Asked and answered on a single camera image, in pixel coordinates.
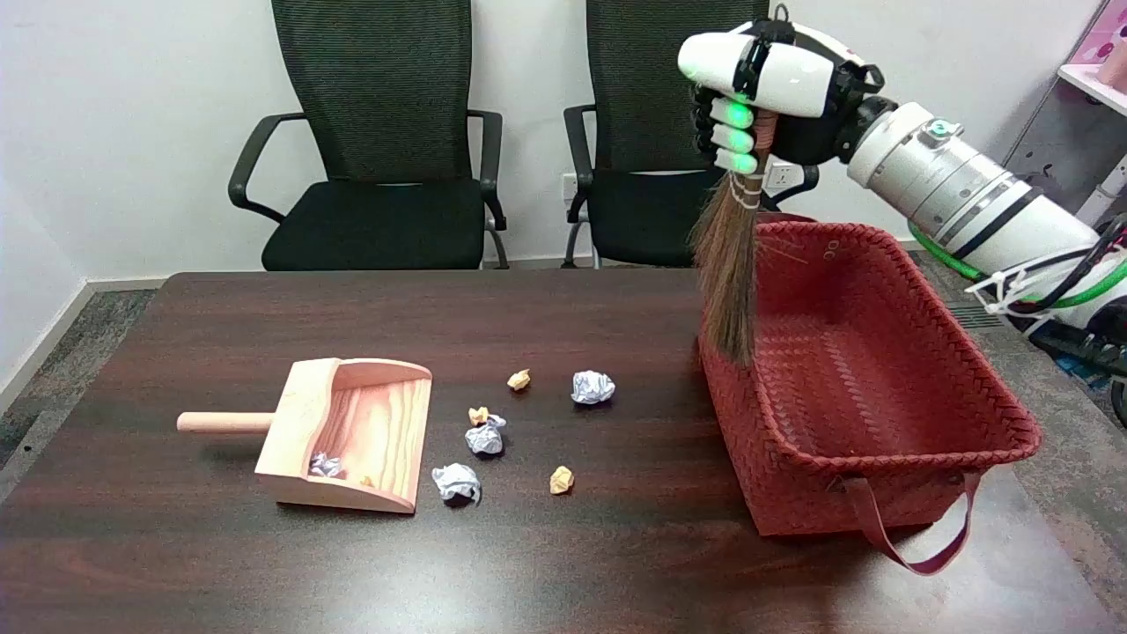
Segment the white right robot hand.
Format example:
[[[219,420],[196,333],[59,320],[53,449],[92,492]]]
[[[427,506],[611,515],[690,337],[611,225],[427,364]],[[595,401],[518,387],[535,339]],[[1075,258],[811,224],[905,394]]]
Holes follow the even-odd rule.
[[[677,64],[694,86],[696,149],[733,173],[749,175],[766,157],[801,167],[850,162],[869,126],[897,108],[881,95],[878,66],[786,19],[696,33]]]

